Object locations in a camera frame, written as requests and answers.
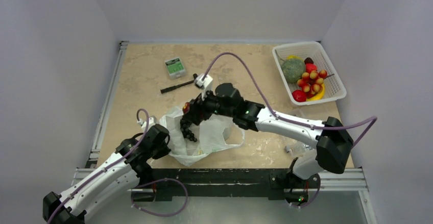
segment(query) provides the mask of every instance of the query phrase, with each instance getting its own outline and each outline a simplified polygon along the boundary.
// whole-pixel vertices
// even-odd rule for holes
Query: green label
[[[165,64],[167,65],[170,74],[182,71],[184,69],[179,58],[166,62]]]

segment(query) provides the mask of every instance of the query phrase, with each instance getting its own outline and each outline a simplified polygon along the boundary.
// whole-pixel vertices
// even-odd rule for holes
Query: tabletop
[[[145,108],[149,114],[160,118],[172,107],[182,107],[197,97],[199,89],[187,85],[161,94],[160,89],[192,80],[193,73],[203,73],[212,59],[222,52],[240,56],[254,75],[259,87],[272,108],[281,113],[294,111],[305,118],[326,120],[332,116],[340,119],[335,102],[293,108],[288,93],[272,55],[274,44],[129,44],[114,100],[109,114],[106,132],[98,163],[106,160],[126,138],[140,132],[135,113]],[[170,80],[164,61],[180,57],[187,75]],[[232,56],[219,58],[209,75],[213,88],[222,83],[232,83],[241,96],[249,101],[264,103],[241,63]],[[227,143],[239,143],[240,133],[232,130]],[[245,143],[238,148],[212,153],[194,163],[193,168],[288,168],[292,156],[284,147],[292,139],[280,135],[245,131]],[[149,160],[153,168],[185,168],[173,157],[165,156]],[[353,168],[349,157],[346,168]]]

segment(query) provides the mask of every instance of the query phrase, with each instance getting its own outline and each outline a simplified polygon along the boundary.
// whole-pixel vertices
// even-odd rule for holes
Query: robotic arm
[[[311,125],[305,127],[278,119],[263,104],[244,100],[231,83],[218,85],[215,94],[211,91],[213,79],[203,74],[196,78],[195,84],[202,92],[183,107],[182,119],[199,125],[213,114],[233,118],[233,122],[244,130],[264,131],[279,134],[301,141],[314,150],[303,157],[295,158],[290,173],[306,180],[311,175],[327,170],[332,173],[344,172],[353,140],[345,130],[329,131],[313,129],[313,126],[340,127],[341,122],[333,117],[326,121],[298,118],[287,114],[275,113],[281,117]]]

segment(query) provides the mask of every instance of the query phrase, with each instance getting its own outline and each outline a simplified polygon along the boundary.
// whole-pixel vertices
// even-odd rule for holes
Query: green melon
[[[285,80],[288,83],[294,84],[301,78],[305,72],[305,63],[299,58],[290,58],[281,65]]]

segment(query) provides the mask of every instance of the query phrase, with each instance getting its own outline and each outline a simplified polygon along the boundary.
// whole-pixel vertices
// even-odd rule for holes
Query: small plastic case
[[[174,80],[186,75],[186,69],[183,65],[180,57],[176,57],[170,60],[165,61],[165,66],[169,71],[170,79]]]

